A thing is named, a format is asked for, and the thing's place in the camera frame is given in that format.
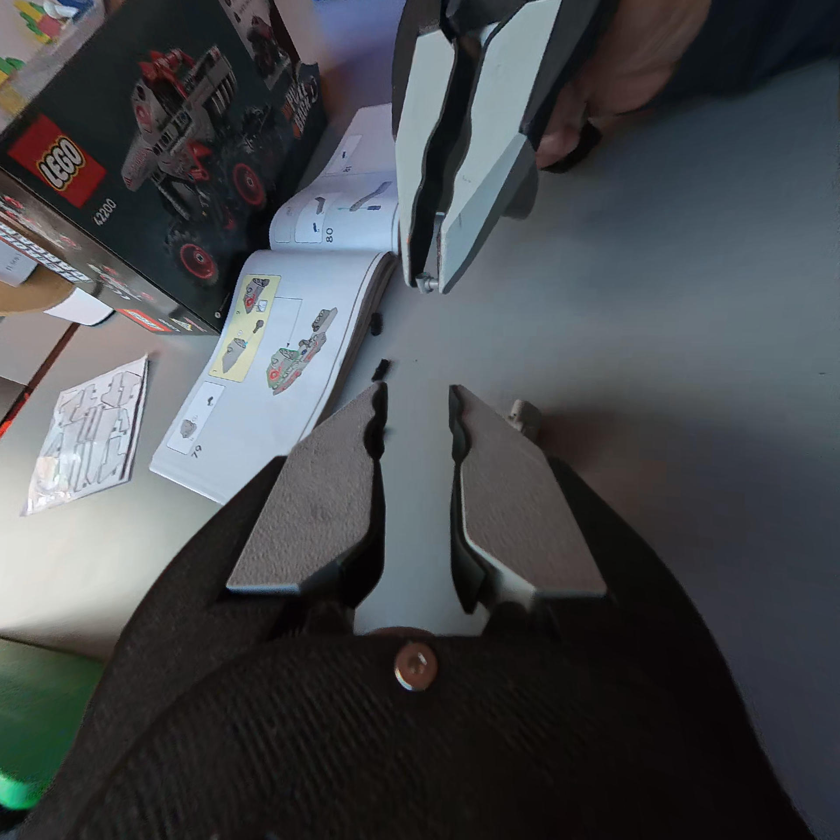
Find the sticker sheet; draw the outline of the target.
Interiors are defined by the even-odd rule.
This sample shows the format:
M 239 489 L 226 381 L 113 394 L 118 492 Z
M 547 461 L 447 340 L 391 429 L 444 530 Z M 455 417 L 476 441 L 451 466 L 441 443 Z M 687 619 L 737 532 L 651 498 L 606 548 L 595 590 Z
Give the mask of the sticker sheet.
M 28 484 L 22 517 L 131 480 L 149 369 L 146 354 L 59 393 Z

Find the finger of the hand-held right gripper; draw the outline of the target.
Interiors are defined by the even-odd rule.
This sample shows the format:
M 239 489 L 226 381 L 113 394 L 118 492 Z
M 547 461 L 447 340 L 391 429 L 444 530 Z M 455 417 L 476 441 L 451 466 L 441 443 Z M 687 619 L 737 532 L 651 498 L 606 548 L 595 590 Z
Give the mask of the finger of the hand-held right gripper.
M 395 139 L 402 271 L 406 284 L 426 270 L 443 192 L 446 107 L 457 49 L 441 29 L 416 38 Z
M 437 230 L 437 291 L 449 293 L 498 219 L 536 172 L 553 103 L 591 58 L 617 2 L 449 2 L 446 19 L 478 41 L 455 155 L 451 198 Z

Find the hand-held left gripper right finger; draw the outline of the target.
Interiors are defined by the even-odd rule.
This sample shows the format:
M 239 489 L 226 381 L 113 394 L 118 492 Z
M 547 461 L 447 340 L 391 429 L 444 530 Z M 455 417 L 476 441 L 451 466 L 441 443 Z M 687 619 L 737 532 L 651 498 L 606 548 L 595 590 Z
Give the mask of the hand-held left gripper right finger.
M 451 575 L 466 614 L 603 606 L 607 585 L 549 460 L 463 385 L 448 389 Z

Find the white instruction booklet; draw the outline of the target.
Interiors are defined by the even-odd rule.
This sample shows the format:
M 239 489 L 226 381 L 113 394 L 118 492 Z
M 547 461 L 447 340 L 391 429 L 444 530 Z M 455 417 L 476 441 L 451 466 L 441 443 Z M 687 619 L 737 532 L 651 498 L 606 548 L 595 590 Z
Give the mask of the white instruction booklet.
M 150 471 L 225 504 L 330 415 L 400 264 L 392 105 L 362 108 L 246 260 Z

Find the green plastic bin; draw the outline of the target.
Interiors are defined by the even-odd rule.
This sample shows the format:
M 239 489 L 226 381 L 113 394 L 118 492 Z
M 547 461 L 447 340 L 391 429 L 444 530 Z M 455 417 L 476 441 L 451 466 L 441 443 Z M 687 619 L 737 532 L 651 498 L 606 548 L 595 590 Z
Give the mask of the green plastic bin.
M 54 780 L 104 671 L 96 659 L 1 640 L 1 805 L 33 808 Z

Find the black lego set box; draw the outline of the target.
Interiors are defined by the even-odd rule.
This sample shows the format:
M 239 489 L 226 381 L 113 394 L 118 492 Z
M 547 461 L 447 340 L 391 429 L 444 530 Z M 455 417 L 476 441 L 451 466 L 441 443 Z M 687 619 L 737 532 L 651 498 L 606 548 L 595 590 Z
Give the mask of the black lego set box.
M 155 333 L 218 334 L 245 258 L 325 126 L 319 68 L 271 1 L 104 2 L 2 132 L 2 172 L 78 248 L 99 299 Z

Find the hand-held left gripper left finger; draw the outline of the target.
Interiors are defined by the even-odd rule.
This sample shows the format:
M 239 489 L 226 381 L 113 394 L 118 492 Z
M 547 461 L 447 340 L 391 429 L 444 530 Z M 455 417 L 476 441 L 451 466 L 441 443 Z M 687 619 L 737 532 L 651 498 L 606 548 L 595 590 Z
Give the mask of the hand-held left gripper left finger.
M 227 579 L 230 592 L 348 610 L 372 592 L 384 570 L 386 418 L 387 387 L 376 382 L 291 450 Z

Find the grey lego beam piece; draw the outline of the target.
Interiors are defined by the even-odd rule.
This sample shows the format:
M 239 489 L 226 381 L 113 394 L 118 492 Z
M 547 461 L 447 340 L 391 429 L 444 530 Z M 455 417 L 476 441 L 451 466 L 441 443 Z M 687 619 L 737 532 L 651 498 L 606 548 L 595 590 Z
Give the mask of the grey lego beam piece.
M 536 444 L 542 425 L 542 414 L 532 403 L 517 399 L 506 416 L 507 423 L 526 439 Z

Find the person's right hand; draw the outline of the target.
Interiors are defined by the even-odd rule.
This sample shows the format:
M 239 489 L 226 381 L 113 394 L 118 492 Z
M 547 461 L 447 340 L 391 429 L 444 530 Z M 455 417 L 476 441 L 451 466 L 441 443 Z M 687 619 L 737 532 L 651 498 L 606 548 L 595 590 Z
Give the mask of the person's right hand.
M 578 146 L 589 121 L 647 106 L 698 36 L 710 1 L 621 1 L 595 53 L 560 90 L 535 154 L 540 170 Z

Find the person's right forearm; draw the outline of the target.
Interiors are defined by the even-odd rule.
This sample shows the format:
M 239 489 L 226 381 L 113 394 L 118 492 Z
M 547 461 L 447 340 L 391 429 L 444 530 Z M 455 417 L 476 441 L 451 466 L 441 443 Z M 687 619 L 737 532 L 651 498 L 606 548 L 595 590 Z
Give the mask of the person's right forearm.
M 713 1 L 699 34 L 649 104 L 734 97 L 838 55 L 838 1 Z

